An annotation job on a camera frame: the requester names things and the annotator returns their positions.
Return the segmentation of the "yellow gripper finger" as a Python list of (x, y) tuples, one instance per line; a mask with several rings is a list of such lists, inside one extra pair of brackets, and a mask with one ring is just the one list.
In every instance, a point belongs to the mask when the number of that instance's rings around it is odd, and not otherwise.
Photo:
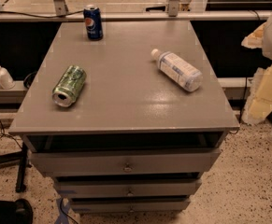
[(248, 49), (260, 49), (263, 46), (265, 22), (257, 27), (248, 36), (245, 36), (241, 45)]
[(258, 68), (253, 76), (250, 95), (244, 106), (242, 120), (249, 125), (263, 122), (272, 112), (272, 65)]

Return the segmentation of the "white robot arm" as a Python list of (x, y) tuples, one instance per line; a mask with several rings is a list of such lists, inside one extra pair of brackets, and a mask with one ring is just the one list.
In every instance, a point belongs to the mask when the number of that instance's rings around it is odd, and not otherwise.
[[(263, 56), (272, 61), (272, 14), (266, 22), (246, 36), (241, 45), (248, 49), (261, 49)], [(272, 64), (266, 69), (257, 69), (250, 93), (242, 120), (249, 125), (256, 125), (272, 112)]]

